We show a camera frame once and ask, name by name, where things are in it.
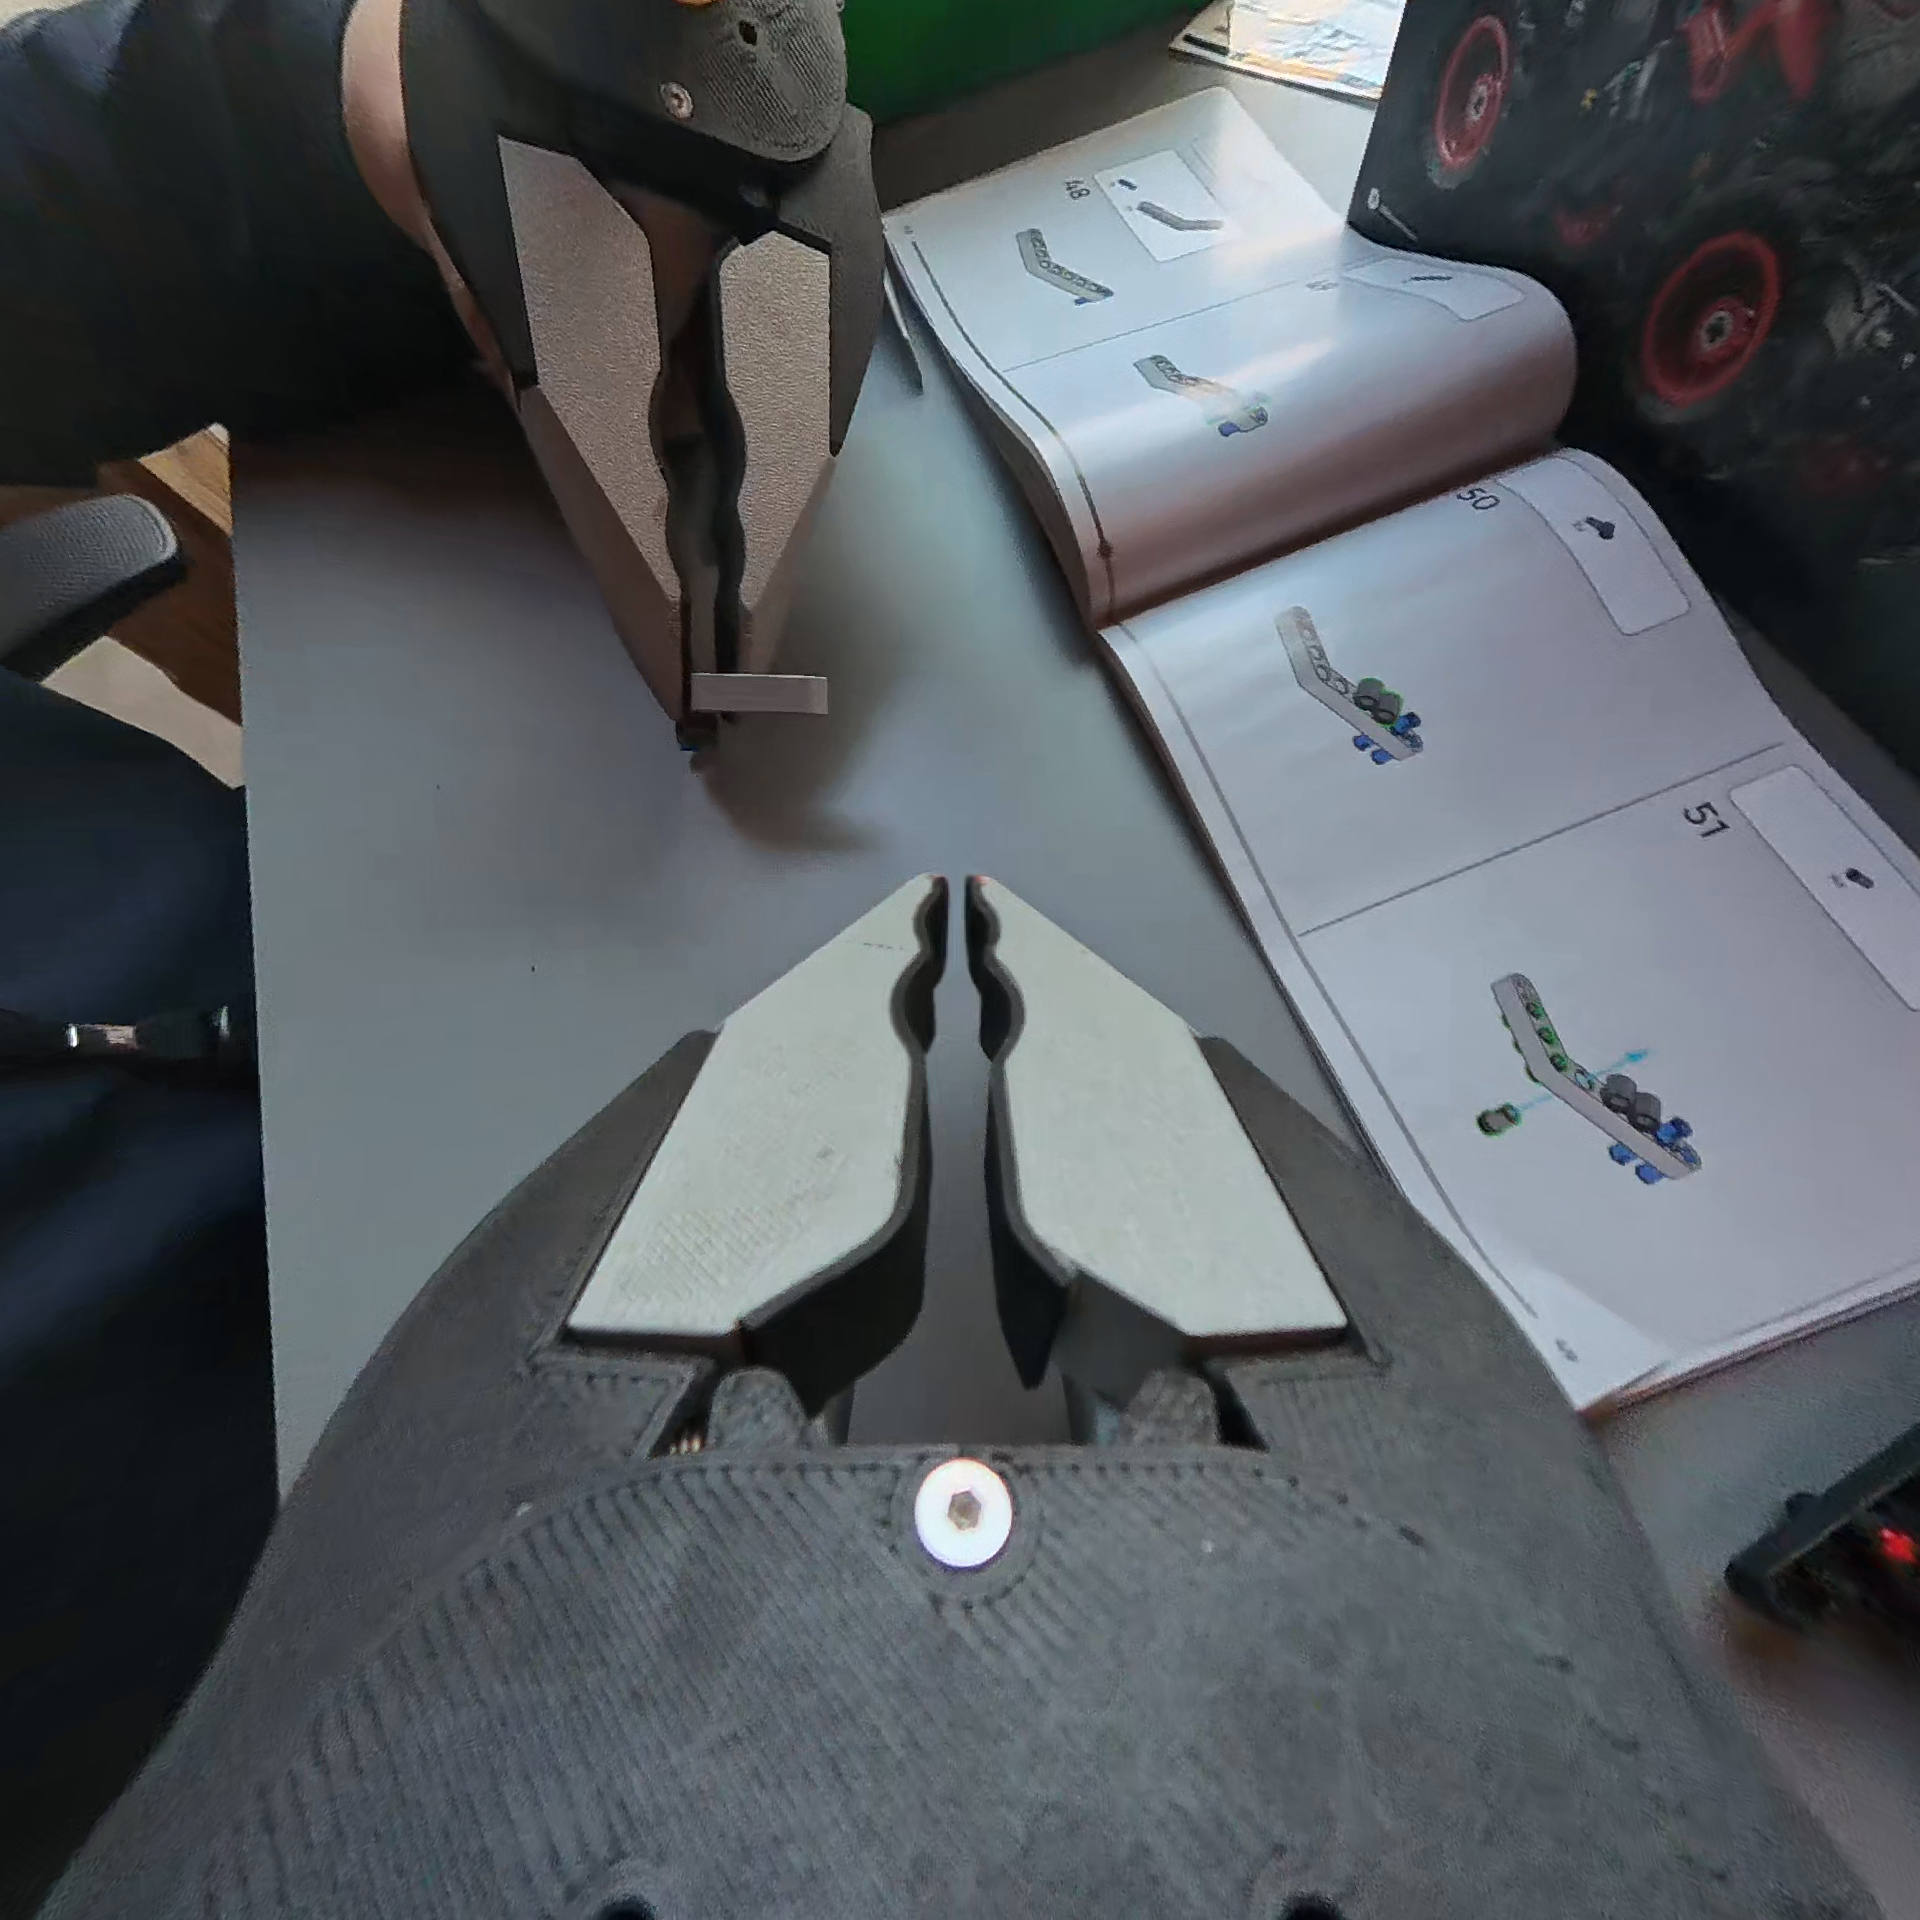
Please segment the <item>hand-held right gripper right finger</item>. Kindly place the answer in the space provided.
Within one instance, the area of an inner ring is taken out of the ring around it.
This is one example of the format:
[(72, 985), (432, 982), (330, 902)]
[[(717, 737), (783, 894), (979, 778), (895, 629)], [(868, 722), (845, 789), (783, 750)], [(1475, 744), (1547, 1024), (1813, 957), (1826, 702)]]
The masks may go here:
[(1342, 1342), (1349, 1314), (1191, 1024), (998, 880), (967, 880), (965, 922), (1021, 1382), (1134, 1395), (1159, 1370)]

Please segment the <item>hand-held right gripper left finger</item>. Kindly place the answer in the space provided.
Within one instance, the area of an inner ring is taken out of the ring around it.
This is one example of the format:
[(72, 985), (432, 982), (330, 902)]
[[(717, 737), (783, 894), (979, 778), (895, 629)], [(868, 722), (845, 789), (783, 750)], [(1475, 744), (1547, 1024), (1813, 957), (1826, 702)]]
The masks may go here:
[(703, 1037), (591, 1248), (571, 1344), (758, 1368), (822, 1413), (904, 1342), (949, 902), (941, 875), (903, 882)]

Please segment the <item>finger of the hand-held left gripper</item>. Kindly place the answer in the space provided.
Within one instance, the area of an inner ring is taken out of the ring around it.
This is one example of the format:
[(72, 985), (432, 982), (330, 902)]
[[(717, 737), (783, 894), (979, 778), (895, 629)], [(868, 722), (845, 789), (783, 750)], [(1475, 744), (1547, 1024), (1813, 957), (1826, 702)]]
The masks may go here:
[(710, 273), (708, 344), (715, 585), (703, 669), (771, 677), (832, 476), (827, 257), (779, 232), (732, 244)]
[(576, 158), (498, 140), (533, 379), (520, 433), (612, 630), (685, 752), (723, 730), (695, 682), (741, 650), (744, 448), (723, 395), (715, 254), (656, 265), (634, 208)]

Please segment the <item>person's left forearm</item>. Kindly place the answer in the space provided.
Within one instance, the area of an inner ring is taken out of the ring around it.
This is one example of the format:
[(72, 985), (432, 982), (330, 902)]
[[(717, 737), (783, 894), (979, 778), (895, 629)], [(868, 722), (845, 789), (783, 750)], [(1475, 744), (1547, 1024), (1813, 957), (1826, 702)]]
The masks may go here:
[(2, 35), (2, 478), (270, 441), (472, 350), (342, 121), (347, 2), (39, 8)]

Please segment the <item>lego instruction booklet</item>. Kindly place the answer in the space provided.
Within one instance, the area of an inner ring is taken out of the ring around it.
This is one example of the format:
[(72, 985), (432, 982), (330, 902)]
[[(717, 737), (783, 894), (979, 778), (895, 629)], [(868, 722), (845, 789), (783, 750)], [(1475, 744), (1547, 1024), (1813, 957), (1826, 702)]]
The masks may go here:
[(1918, 1280), (1918, 869), (1535, 282), (1214, 88), (882, 218), (1344, 1105), (1596, 1408)]

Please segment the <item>black lego set box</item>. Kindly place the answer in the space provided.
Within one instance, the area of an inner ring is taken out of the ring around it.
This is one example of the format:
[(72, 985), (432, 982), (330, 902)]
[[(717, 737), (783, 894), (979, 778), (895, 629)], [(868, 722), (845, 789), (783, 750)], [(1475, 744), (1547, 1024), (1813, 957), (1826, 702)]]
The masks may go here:
[(1915, 2), (1405, 4), (1351, 225), (1554, 293), (1563, 438), (1915, 774)]

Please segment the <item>person's left hand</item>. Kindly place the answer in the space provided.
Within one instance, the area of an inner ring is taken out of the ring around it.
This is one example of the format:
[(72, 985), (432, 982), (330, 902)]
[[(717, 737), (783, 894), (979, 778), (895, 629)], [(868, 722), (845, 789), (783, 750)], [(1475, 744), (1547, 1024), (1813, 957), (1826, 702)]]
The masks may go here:
[(381, 212), (428, 257), (442, 290), (464, 328), (476, 366), (516, 409), (512, 370), (493, 330), (451, 257), (420, 193), (404, 124), (403, 2), (355, 2), (342, 32), (342, 130), (352, 161)]

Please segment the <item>green container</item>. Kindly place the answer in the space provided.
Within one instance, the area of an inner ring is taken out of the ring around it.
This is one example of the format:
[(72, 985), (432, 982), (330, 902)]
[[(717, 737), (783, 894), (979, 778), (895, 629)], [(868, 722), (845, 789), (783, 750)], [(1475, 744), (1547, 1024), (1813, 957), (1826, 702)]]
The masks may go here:
[(848, 96), (874, 124), (952, 106), (1128, 32), (1184, 26), (1202, 2), (845, 2)]

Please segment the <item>printed paper leaflet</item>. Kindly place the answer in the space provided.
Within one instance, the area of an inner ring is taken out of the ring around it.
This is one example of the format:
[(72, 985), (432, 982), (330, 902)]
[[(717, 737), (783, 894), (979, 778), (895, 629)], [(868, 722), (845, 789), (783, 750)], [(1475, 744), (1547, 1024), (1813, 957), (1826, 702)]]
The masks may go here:
[(1375, 106), (1403, 2), (1214, 2), (1167, 41), (1175, 57)]

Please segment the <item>black office chair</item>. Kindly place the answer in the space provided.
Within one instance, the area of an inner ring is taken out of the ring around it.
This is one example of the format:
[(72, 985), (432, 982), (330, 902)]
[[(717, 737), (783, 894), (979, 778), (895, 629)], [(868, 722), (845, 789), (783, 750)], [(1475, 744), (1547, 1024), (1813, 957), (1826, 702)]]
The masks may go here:
[[(214, 1012), (254, 989), (244, 802), (4, 675), (4, 1010)], [(120, 1779), (199, 1678), (272, 1523), (251, 1086), (4, 1078), (4, 1827)]]

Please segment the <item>black device with red light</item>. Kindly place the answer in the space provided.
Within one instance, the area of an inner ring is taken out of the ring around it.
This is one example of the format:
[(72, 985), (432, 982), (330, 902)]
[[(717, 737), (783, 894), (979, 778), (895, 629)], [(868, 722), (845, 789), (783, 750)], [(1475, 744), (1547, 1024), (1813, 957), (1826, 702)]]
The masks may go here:
[(1775, 1523), (1727, 1561), (1723, 1584), (1782, 1627), (1868, 1625), (1915, 1646), (1918, 1428), (1832, 1486), (1789, 1496)]

